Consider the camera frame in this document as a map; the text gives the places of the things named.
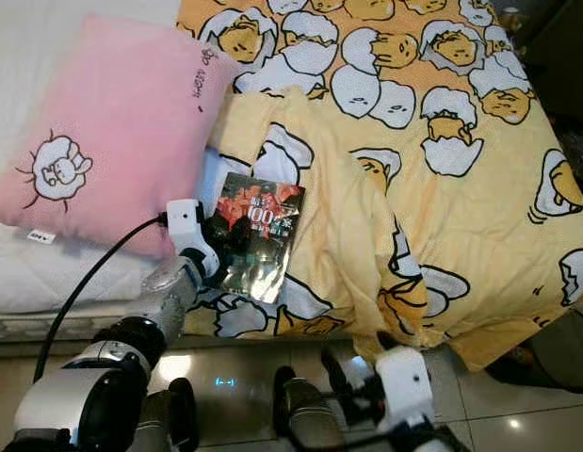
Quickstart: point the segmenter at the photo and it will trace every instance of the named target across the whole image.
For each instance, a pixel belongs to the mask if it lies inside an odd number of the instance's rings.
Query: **book cover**
[[[206,234],[220,268],[206,283],[273,303],[289,263],[303,195],[301,186],[229,173]]]

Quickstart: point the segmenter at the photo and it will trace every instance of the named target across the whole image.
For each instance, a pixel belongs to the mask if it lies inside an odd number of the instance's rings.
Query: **white bed sheet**
[[[0,172],[17,151],[39,98],[87,13],[173,25],[178,7],[178,0],[0,0]],[[0,313],[60,306],[105,252],[88,242],[58,238],[53,245],[42,245],[25,235],[26,231],[0,224]],[[72,317],[79,321],[71,325],[72,331],[98,326],[86,325],[82,318],[118,316],[121,303],[116,300],[137,297],[141,279],[152,268],[151,260],[126,253],[114,256],[82,294],[78,314]],[[88,307],[90,301],[102,303]],[[31,331],[34,319],[36,333],[45,331],[47,318],[0,314],[0,338]]]

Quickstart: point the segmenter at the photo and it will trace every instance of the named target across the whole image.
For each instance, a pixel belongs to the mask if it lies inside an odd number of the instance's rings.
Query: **cable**
[[[84,275],[82,281],[80,281],[78,285],[74,288],[72,294],[69,295],[69,298],[67,299],[67,301],[65,301],[65,304],[61,306],[61,309],[58,311],[57,316],[55,317],[52,325],[50,326],[50,330],[48,331],[46,337],[44,338],[44,342],[42,343],[42,347],[40,349],[40,354],[38,355],[38,360],[36,361],[34,383],[42,378],[42,375],[44,374],[44,367],[46,366],[46,362],[48,361],[48,353],[50,351],[51,345],[53,344],[53,341],[55,340],[58,328],[60,327],[63,318],[65,318],[65,315],[69,312],[77,297],[80,295],[82,290],[84,290],[84,287],[86,287],[86,284],[89,283],[89,281],[92,279],[95,273],[99,271],[99,269],[106,263],[106,261],[108,261],[113,254],[115,254],[123,245],[125,245],[125,243],[128,240],[130,240],[133,236],[138,234],[143,229],[155,223],[167,225],[168,224],[167,215],[165,213],[161,213],[159,214],[158,217],[150,219],[149,221],[145,221],[141,225],[137,226],[137,228],[133,229],[128,234],[126,234],[118,243],[113,245],[113,247],[109,251],[107,251],[103,255],[103,257],[101,257],[101,259],[98,260],[96,264],[94,264],[94,266],[89,270],[89,272],[86,273],[86,275]]]

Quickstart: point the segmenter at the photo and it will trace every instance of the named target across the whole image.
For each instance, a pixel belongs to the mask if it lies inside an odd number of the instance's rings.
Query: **glossy floor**
[[[340,359],[351,343],[329,343]],[[270,426],[276,369],[292,365],[321,390],[329,383],[319,362],[321,343],[204,347],[170,353],[155,369],[150,389],[188,377],[198,399],[203,452],[291,451]],[[65,358],[54,358],[52,366]],[[583,451],[583,395],[510,386],[485,373],[470,374],[441,347],[426,353],[432,376],[436,421],[447,423],[471,450]],[[17,404],[33,371],[32,359],[0,359],[0,447],[9,439]],[[346,428],[349,440],[371,434],[370,423]],[[390,450],[370,445],[364,451]]]

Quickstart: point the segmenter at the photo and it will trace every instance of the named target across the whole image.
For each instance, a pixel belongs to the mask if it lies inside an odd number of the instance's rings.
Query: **pillow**
[[[192,197],[238,63],[188,34],[89,16],[0,177],[0,222],[107,245]],[[129,250],[173,253],[157,225]]]

